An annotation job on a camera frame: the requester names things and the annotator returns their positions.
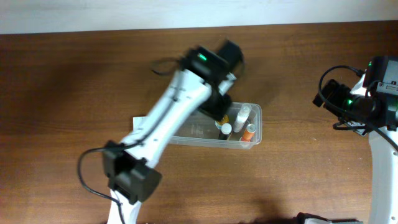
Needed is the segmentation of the white squeeze bottle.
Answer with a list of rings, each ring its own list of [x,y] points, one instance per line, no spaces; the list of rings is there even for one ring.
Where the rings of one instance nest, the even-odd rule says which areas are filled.
[[[237,113],[235,122],[233,124],[233,132],[238,133],[242,130],[246,120],[248,119],[250,112],[251,112],[251,105],[250,104],[243,104],[239,112]]]

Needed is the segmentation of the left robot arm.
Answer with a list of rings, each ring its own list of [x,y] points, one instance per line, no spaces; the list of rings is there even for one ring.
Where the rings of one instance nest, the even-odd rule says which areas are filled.
[[[243,62],[239,46],[227,40],[217,52],[190,49],[146,119],[121,140],[108,142],[102,153],[104,174],[111,191],[108,223],[135,223],[142,202],[161,181],[155,170],[172,136],[194,112],[220,121],[232,104],[227,94]]]

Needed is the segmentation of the orange tube white cap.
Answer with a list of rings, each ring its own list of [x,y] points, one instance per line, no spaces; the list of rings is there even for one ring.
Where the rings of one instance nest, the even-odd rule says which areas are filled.
[[[256,125],[255,124],[249,124],[246,126],[245,131],[243,132],[243,135],[240,139],[240,141],[243,142],[250,142],[251,139],[253,138],[254,134],[256,133]]]

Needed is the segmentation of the black bottle white cap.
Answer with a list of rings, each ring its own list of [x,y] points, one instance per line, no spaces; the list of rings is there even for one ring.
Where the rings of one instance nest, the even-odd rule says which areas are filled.
[[[223,124],[220,129],[218,139],[227,141],[230,138],[232,131],[233,131],[232,125],[230,125],[229,123]]]

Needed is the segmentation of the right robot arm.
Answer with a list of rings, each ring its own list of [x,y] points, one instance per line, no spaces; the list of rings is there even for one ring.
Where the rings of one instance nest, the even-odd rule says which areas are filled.
[[[397,223],[397,57],[373,57],[350,88],[334,79],[318,83],[313,100],[338,121],[333,129],[369,137],[372,200],[369,223]]]

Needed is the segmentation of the small jar gold lid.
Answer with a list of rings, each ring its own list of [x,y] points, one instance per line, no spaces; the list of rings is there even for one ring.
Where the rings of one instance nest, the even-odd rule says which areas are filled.
[[[223,126],[225,123],[229,123],[229,116],[228,116],[227,114],[225,114],[225,115],[223,116],[223,118],[222,118],[220,121],[215,121],[215,126],[216,126],[218,129],[221,129],[222,126]]]

